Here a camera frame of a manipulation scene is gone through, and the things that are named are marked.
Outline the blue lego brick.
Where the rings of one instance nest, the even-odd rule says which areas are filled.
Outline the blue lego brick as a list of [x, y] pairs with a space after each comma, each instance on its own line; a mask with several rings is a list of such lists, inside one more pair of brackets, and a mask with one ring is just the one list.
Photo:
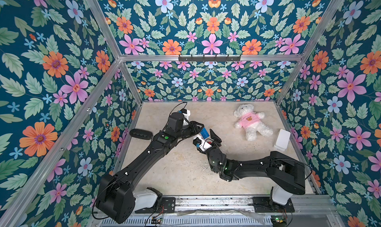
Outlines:
[[203, 128], [203, 129], [201, 130], [200, 135], [201, 135], [202, 138], [205, 139], [205, 140], [206, 140], [207, 138], [210, 137], [210, 135], [209, 135], [209, 133], [208, 133], [208, 131], [207, 131], [206, 128]]

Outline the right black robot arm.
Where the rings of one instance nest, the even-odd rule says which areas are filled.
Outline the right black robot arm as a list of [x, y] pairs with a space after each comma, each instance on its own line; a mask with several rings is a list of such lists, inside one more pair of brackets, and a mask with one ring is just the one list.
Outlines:
[[266, 177], [275, 182], [271, 190], [272, 202], [285, 206], [293, 195], [306, 194], [307, 165], [281, 152], [271, 151], [269, 156], [240, 161], [228, 159], [220, 150], [222, 140], [213, 130], [202, 129], [200, 141], [193, 143], [205, 154], [212, 172], [225, 181], [238, 181], [249, 177]]

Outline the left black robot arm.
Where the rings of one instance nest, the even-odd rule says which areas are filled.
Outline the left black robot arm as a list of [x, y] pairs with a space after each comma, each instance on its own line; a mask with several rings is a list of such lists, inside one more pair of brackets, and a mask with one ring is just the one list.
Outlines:
[[102, 177], [94, 206], [118, 224], [123, 223], [134, 211], [133, 191], [145, 174], [180, 142], [198, 135], [203, 128], [203, 124], [188, 121], [183, 113], [174, 112], [155, 135], [147, 130], [131, 130], [131, 137], [149, 140], [150, 144], [125, 168]]

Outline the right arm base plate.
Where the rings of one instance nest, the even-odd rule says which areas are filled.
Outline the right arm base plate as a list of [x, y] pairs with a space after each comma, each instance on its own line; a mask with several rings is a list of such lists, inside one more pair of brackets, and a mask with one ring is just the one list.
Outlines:
[[285, 205], [275, 203], [269, 196], [256, 196], [252, 198], [253, 206], [256, 213], [294, 213], [291, 198], [287, 200]]

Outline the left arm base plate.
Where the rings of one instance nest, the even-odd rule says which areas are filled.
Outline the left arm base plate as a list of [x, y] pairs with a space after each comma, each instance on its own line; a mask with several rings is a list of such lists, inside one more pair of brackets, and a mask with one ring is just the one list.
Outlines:
[[175, 197], [164, 197], [155, 188], [148, 187], [145, 190], [134, 192], [135, 214], [148, 214], [152, 212], [174, 213], [176, 206]]

